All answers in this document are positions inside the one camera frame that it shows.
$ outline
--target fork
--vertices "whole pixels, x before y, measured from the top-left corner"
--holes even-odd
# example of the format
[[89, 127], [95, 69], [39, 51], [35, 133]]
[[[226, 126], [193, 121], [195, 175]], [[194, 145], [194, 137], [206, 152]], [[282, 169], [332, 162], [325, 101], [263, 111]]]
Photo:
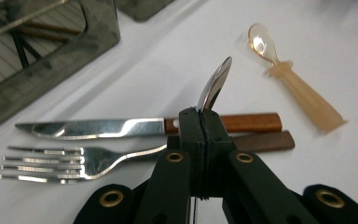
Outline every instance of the fork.
[[1, 165], [1, 170], [16, 170], [36, 175], [0, 175], [0, 179], [16, 179], [39, 183], [74, 184], [105, 175], [120, 162], [151, 156], [157, 158], [167, 145], [132, 153], [117, 153], [101, 147], [33, 148], [7, 147], [27, 153], [43, 154], [38, 158], [3, 157], [11, 164]]

